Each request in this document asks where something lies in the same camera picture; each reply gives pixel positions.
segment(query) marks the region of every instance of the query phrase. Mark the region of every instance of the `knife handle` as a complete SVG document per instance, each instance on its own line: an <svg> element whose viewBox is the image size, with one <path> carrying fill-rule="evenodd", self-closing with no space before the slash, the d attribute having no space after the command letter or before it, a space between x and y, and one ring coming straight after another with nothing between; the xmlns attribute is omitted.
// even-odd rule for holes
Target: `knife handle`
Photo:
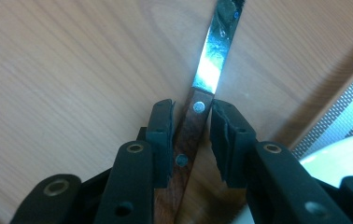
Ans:
<svg viewBox="0 0 353 224"><path fill-rule="evenodd" d="M155 191L154 220L157 224L174 223L213 99L214 94L207 91L191 88L189 92L183 117L174 134L173 177L167 189Z"/></svg>

